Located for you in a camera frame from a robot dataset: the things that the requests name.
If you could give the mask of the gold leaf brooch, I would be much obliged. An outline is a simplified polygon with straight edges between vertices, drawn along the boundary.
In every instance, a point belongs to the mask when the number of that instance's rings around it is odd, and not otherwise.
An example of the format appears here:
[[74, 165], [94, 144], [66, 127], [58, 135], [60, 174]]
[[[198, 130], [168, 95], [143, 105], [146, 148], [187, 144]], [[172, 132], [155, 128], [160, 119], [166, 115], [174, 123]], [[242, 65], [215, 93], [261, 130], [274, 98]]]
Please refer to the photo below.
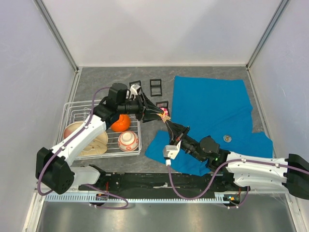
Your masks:
[[164, 116], [163, 118], [162, 118], [162, 121], [165, 123], [166, 121], [168, 121], [168, 120], [170, 120], [171, 119], [171, 117], [169, 117], [169, 116]]

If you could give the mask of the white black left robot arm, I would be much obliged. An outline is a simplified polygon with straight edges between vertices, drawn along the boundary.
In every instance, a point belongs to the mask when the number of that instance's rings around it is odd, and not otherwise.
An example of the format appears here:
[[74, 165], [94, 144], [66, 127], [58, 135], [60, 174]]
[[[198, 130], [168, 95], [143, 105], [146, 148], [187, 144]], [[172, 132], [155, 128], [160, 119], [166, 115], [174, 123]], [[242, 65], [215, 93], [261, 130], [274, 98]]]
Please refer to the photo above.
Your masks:
[[70, 167], [82, 150], [98, 135], [115, 123], [120, 115], [135, 115], [141, 122], [160, 120], [163, 110], [153, 104], [139, 85], [114, 83], [108, 95], [98, 105], [92, 105], [90, 115], [82, 125], [59, 144], [42, 147], [36, 156], [37, 191], [45, 196], [51, 192], [65, 193], [73, 183], [89, 184], [95, 190], [106, 185], [106, 178], [92, 166], [73, 171]]

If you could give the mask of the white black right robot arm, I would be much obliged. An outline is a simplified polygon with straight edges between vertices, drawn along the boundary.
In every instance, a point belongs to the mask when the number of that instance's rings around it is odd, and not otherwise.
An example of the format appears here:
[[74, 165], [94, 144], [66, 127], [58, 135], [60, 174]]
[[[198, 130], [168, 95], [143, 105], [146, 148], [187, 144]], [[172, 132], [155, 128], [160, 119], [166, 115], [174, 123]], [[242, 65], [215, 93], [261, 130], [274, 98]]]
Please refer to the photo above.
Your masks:
[[197, 142], [188, 135], [189, 127], [165, 122], [169, 144], [163, 150], [166, 165], [170, 166], [180, 150], [195, 160], [204, 162], [214, 174], [224, 172], [222, 187], [233, 190], [238, 187], [278, 190], [286, 188], [298, 198], [309, 198], [309, 163], [300, 155], [289, 154], [287, 158], [261, 158], [246, 156], [220, 148], [210, 136]]

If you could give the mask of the pink flower smiley brooch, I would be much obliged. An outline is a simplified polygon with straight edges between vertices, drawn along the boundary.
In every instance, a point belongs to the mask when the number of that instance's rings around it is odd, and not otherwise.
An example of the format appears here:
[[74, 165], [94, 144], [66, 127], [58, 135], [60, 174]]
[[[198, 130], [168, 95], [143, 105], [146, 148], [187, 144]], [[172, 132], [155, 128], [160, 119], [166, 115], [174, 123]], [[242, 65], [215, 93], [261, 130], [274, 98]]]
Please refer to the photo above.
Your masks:
[[169, 114], [167, 108], [161, 108], [161, 110], [164, 112], [165, 115], [168, 115], [168, 114]]

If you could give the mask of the round silver badge brooch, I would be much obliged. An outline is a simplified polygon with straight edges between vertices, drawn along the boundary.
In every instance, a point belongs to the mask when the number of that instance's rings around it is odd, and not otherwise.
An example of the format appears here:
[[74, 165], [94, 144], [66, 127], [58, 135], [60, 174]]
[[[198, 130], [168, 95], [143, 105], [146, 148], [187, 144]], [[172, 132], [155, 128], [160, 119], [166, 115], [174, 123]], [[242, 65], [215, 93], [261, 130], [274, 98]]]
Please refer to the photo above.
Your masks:
[[230, 135], [224, 135], [223, 136], [223, 140], [226, 142], [226, 143], [230, 143], [232, 141], [232, 137]]

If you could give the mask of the blue t-shirt garment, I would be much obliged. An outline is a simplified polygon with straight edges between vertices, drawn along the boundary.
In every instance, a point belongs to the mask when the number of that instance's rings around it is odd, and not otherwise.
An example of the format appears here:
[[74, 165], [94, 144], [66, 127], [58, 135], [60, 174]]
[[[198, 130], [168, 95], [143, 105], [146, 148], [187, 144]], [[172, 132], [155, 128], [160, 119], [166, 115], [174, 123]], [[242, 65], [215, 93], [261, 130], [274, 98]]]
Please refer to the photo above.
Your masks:
[[[174, 79], [171, 120], [190, 127], [191, 138], [199, 142], [211, 136], [221, 149], [272, 158], [273, 142], [264, 132], [253, 132], [252, 110], [242, 80]], [[226, 134], [232, 137], [230, 143], [223, 140]]]

